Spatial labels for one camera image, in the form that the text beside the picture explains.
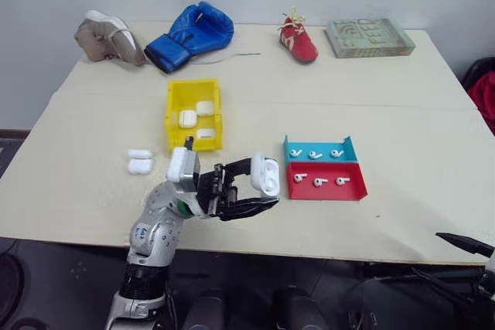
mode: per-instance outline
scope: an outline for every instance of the robotic hand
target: robotic hand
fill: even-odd
[[[257,153],[227,165],[216,164],[213,172],[200,175],[193,139],[174,148],[167,181],[145,198],[144,210],[131,229],[125,278],[114,296],[105,330],[165,329],[175,320],[162,316],[165,304],[173,307],[166,286],[183,221],[197,216],[221,220],[246,218],[273,207],[280,192],[278,163]],[[260,198],[237,200],[237,175],[251,175]]]

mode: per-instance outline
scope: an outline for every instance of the blue boxing glove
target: blue boxing glove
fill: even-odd
[[[168,34],[146,46],[145,54],[159,69],[171,73],[191,56],[228,46],[233,34],[232,20],[209,3],[201,2],[184,9]]]

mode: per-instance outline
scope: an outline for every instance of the yellow tray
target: yellow tray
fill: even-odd
[[[212,100],[215,112],[212,116],[198,116],[194,128],[179,127],[179,113],[182,110],[196,110],[196,102]],[[213,138],[198,139],[198,129],[212,128],[215,130]],[[220,88],[216,79],[208,80],[170,80],[165,115],[165,130],[169,136],[169,151],[176,146],[184,146],[184,140],[194,137],[193,149],[209,151],[222,148],[222,115],[220,102]]]

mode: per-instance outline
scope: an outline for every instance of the table surface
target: table surface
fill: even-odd
[[[131,27],[143,45],[168,30],[166,22]],[[237,26],[228,48],[194,63],[226,60],[170,76],[151,65],[81,58],[0,179],[0,234],[128,245],[142,200],[168,164],[167,80],[216,77],[224,149],[200,153],[203,172],[263,151],[285,174],[286,134],[292,141],[351,135],[369,195],[360,202],[290,200],[282,177],[274,208],[228,223],[189,219],[180,248],[484,262],[435,237],[450,232],[495,244],[495,140],[428,35],[408,32],[417,46],[411,56],[338,60],[323,28],[308,27],[320,56],[304,66],[279,45],[276,29]],[[152,174],[126,172],[129,148],[155,153]]]

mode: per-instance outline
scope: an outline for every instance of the earbud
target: earbud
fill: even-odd
[[[291,156],[291,158],[297,158],[301,154],[302,150],[291,150],[288,152],[288,154]]]
[[[335,180],[335,183],[336,183],[336,185],[345,185],[346,182],[349,182],[349,181],[350,181],[350,178],[339,177]]]
[[[308,173],[294,174],[294,182],[299,183],[303,178],[307,177]]]
[[[315,187],[321,187],[323,185],[323,183],[327,183],[328,182],[328,179],[324,179],[324,178],[315,178],[314,181],[312,181],[313,185],[315,185]]]
[[[310,151],[308,153],[308,156],[309,156],[309,158],[316,159],[316,158],[321,158],[323,156],[323,154],[317,154],[316,151]]]
[[[332,150],[330,156],[333,158],[339,158],[343,154],[343,151]]]

